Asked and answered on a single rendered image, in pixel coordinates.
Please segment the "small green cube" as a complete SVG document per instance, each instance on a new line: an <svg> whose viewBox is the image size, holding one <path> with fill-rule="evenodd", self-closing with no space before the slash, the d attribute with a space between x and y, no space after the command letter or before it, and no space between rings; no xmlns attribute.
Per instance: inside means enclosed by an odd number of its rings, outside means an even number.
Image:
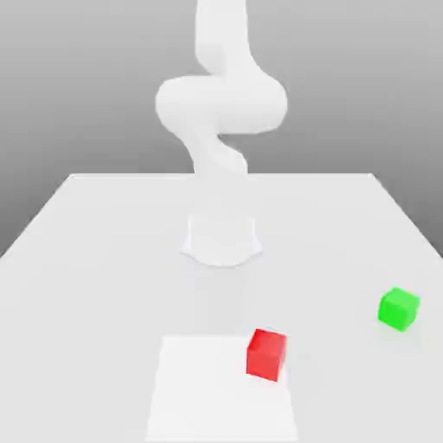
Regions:
<svg viewBox="0 0 443 443"><path fill-rule="evenodd" d="M393 287L382 296L377 318L397 331L404 332L415 321L420 305L419 296Z"/></svg>

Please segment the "small red cube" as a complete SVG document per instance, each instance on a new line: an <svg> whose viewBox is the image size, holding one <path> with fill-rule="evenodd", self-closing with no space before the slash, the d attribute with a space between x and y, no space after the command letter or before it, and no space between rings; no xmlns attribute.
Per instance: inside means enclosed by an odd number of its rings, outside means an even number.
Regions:
<svg viewBox="0 0 443 443"><path fill-rule="evenodd" d="M247 346L246 373L277 382L286 358L286 345L286 335L256 329Z"/></svg>

